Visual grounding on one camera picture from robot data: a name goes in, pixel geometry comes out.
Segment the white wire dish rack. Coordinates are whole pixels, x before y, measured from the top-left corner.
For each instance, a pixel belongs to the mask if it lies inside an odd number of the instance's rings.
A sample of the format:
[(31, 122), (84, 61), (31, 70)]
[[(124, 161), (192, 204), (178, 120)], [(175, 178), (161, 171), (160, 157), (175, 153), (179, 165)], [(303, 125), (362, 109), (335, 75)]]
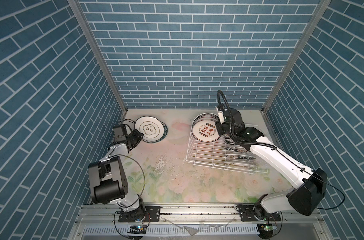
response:
[[(225, 137), (220, 137), (218, 140), (214, 142), (202, 142), (198, 141), (193, 137), (193, 134), (190, 134), (188, 150), (186, 161), (195, 165), (206, 168), (213, 168), (219, 170), (240, 172), (246, 174), (265, 174), (268, 172), (267, 163), (257, 155), (253, 153), (237, 153), (237, 152), (229, 152), (225, 151), (224, 147), (227, 146), (237, 146), (234, 144), (227, 144), (225, 142)], [(225, 159), (226, 154), (241, 154), (241, 155), (249, 155), (255, 157), (256, 159), (253, 161), (227, 161)], [(255, 169), (248, 168), (229, 168), (225, 166), (225, 162), (247, 162), (256, 165)]]

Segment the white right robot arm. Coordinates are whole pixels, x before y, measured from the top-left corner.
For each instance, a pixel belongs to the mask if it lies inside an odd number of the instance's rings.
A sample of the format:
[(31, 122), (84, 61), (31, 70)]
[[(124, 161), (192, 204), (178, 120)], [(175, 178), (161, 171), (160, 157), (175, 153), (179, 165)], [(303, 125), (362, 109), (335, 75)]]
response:
[(291, 188), (283, 193), (262, 195), (253, 207), (255, 218), (264, 221), (273, 213), (288, 210), (310, 216), (325, 196), (327, 174), (301, 164), (275, 146), (261, 131), (246, 127), (239, 111), (222, 104), (216, 109), (219, 135), (229, 137), (235, 145), (264, 160), (291, 184)]

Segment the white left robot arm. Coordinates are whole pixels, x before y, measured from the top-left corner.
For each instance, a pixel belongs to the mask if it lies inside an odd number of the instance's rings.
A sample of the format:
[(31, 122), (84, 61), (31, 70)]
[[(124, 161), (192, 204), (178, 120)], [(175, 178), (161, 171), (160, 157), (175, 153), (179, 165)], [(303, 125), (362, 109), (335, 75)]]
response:
[(140, 195), (129, 192), (128, 179), (123, 167), (123, 158), (142, 140), (143, 134), (121, 124), (113, 127), (113, 142), (106, 155), (88, 166), (92, 202), (113, 204), (124, 222), (142, 222), (146, 209)]

